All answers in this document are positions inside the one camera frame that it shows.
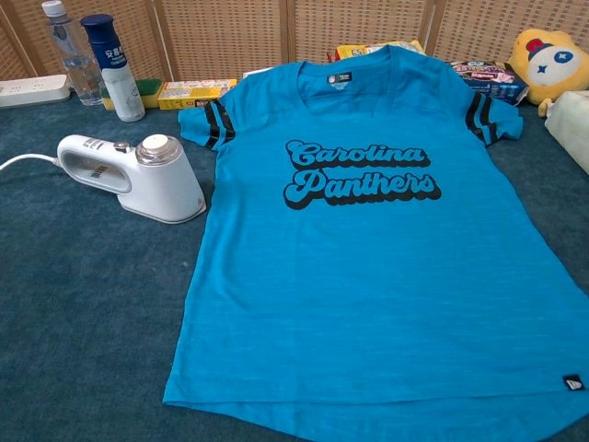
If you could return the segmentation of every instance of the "white steamer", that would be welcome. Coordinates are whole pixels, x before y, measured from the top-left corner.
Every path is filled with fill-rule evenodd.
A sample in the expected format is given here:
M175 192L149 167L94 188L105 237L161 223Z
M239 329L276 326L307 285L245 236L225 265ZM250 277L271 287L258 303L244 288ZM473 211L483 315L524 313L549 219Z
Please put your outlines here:
M74 180L116 193L122 207L136 214L176 224L206 210L201 186L174 137L151 135L131 147L69 135L57 157Z

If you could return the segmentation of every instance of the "small tag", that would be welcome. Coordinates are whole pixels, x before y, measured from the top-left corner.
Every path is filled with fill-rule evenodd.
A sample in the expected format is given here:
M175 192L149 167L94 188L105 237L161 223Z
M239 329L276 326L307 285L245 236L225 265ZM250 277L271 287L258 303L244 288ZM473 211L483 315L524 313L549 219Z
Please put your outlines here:
M342 74L328 76L328 83L331 85L335 85L337 83L348 83L349 81L352 81L352 73L351 72L344 72Z
M579 375L563 376L562 380L564 381L564 385L566 385L567 389L570 391L585 390L585 385L583 385Z

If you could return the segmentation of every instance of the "blue bottle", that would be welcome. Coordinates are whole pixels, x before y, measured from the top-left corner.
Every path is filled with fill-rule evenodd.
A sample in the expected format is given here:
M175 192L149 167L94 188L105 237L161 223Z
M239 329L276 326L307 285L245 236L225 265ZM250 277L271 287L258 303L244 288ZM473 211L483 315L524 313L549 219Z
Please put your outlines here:
M145 115L144 104L119 37L112 26L112 17L96 14L82 18L81 23L88 34L88 41L117 115L124 122L141 120Z

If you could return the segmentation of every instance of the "cardboard box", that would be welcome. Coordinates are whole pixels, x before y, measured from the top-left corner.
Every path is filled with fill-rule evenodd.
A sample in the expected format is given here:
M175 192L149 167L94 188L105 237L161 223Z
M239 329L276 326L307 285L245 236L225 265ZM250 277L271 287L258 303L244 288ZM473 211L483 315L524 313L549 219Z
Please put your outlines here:
M472 89L514 106L524 99L529 90L507 63L472 61L450 65Z
M401 48L405 48L409 51L425 53L422 46L417 40L414 40L410 43L407 43L406 41L387 41L378 44L342 44L338 46L335 50L335 61L337 62L338 60L342 60L344 58L366 55L368 53L378 51L386 44L390 44L392 46L400 46Z
M237 80L168 81L157 99L161 110L204 106L219 99L237 84Z
M273 67L274 66L272 66L272 67L264 67L262 69L256 69L255 71L247 71L247 72L244 72L242 78L247 78L247 77L252 76L254 74L260 74L262 72L270 71Z
M157 98L164 86L164 82L158 79L143 79L135 80L137 90L141 96L141 101L146 109L157 108ZM106 88L102 91L102 104L107 111L114 111L114 103L110 98L109 92Z

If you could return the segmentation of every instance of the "woven panel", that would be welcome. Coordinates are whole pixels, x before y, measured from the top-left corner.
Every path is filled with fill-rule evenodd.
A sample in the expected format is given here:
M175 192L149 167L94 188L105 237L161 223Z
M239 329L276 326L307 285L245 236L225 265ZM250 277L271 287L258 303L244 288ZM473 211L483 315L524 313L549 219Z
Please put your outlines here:
M62 61L53 45L47 18L40 7L42 1L9 1L46 73L60 74L63 71ZM64 4L68 15L77 20L90 14L112 15L135 78L163 76L157 58L156 41L142 0L64 0Z
M561 29L589 50L589 0L448 0L433 55L506 61L519 32Z
M341 44L418 38L425 0L297 0L296 58L325 62Z
M0 27L0 81L27 77L25 66L8 40L6 31Z
M162 0L162 9L177 80L241 78L281 62L277 0Z

